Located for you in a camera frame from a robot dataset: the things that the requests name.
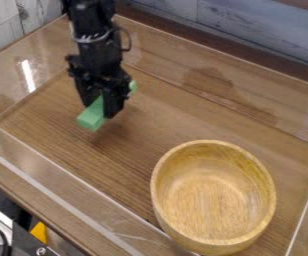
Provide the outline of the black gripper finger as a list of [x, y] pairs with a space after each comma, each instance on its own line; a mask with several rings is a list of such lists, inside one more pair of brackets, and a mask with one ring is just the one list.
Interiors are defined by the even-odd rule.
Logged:
[[75, 87], [82, 103], [88, 107], [100, 96], [99, 88], [91, 81], [75, 79]]
[[103, 88], [103, 115], [111, 119], [123, 109], [127, 99], [127, 89], [124, 87]]

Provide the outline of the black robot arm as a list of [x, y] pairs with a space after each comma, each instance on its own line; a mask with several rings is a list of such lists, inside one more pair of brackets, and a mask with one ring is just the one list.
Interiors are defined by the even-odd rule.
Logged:
[[62, 0], [71, 25], [71, 37], [78, 53], [66, 56], [68, 75], [82, 103], [90, 107], [102, 98], [104, 118], [112, 118], [123, 109], [130, 94], [131, 76], [122, 68], [120, 31], [115, 23], [115, 0]]

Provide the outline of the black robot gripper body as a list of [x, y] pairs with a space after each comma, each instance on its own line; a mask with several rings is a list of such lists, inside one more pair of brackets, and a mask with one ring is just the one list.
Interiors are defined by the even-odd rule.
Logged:
[[88, 43], [78, 42], [78, 53], [68, 54], [68, 75], [74, 79], [91, 81], [104, 85], [108, 82], [119, 84], [131, 81], [131, 76], [122, 68], [123, 52], [120, 36], [111, 34], [102, 40]]

